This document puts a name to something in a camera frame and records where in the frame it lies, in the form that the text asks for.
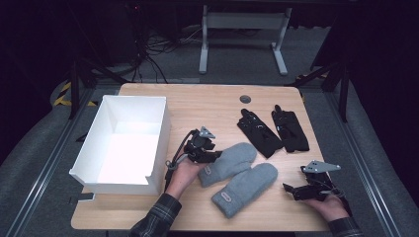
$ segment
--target white cardboard box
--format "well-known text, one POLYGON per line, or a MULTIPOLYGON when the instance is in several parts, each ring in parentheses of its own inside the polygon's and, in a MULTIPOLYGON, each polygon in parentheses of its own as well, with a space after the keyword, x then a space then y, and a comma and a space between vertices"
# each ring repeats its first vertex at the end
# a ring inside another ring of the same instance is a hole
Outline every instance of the white cardboard box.
POLYGON ((158 196, 169 135, 165 97, 104 96, 69 174, 95 194, 158 196))

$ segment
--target wooden table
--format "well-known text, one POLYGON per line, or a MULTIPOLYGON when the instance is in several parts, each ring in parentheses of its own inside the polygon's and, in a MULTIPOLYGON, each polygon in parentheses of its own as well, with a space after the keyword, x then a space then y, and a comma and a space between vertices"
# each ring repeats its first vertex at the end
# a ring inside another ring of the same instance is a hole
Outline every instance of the wooden table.
MULTIPOLYGON (((223 216, 210 198, 227 183, 223 181, 203 189, 196 179, 184 192, 182 210, 171 230, 191 231, 324 231, 326 222, 304 203, 293 200, 283 183, 294 187, 307 184, 301 165, 311 160, 323 161, 313 129, 298 89, 292 87, 124 84, 123 96, 167 97, 172 128, 167 159, 171 160, 185 135, 192 129, 208 128, 215 136, 215 150, 238 142, 249 142, 238 128, 241 109, 254 112, 275 131, 271 111, 275 104, 284 111, 294 111, 309 141, 308 152, 287 153, 278 150, 266 159, 260 153, 253 166, 268 162, 279 171, 278 179, 259 198, 231 219, 223 216), (243 104, 240 96, 250 96, 243 104)), ((144 217, 158 197, 96 195, 94 200, 79 201, 71 225, 76 229, 130 229, 144 217)))

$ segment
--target person's sleeve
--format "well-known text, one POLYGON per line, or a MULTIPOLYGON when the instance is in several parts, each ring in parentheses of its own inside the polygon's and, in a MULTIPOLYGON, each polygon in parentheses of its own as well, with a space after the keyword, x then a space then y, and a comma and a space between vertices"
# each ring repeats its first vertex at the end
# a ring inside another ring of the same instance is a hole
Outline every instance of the person's sleeve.
POLYGON ((128 237, 166 236, 181 208, 174 197, 163 194, 147 215, 132 226, 128 237))
POLYGON ((361 237, 364 236, 363 231, 358 226, 355 219, 352 217, 341 218, 330 221, 330 231, 334 237, 361 237))

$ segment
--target human hand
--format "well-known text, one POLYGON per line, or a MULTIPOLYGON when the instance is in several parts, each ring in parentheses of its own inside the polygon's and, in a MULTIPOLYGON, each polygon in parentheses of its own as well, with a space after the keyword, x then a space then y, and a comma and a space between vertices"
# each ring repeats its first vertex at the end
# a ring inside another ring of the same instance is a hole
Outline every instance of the human hand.
POLYGON ((172 180, 167 187, 166 194, 179 199, 184 190, 194 181, 198 173, 207 163, 195 163, 189 158, 183 159, 173 172, 172 180))
POLYGON ((302 202, 317 210, 327 222, 349 217, 343 202, 334 195, 327 196, 324 201, 306 199, 302 200, 302 202))

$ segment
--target glove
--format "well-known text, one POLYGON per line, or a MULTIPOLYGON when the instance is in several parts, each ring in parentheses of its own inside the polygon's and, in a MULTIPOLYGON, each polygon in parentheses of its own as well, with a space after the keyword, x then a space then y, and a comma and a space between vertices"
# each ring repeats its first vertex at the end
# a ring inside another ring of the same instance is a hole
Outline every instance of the glove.
POLYGON ((278 178, 278 170, 269 163, 255 166, 236 176, 212 198, 227 218, 259 197, 278 178))
POLYGON ((287 152, 308 151, 308 141, 294 112, 285 112, 275 105, 272 119, 287 152))
POLYGON ((266 158, 284 147, 283 142, 253 112, 243 109, 241 114, 243 118, 238 121, 238 127, 266 158))
POLYGON ((222 151, 214 163, 208 164, 198 173, 203 188, 226 180, 240 172, 250 169, 256 158, 256 149, 245 142, 235 144, 222 151))

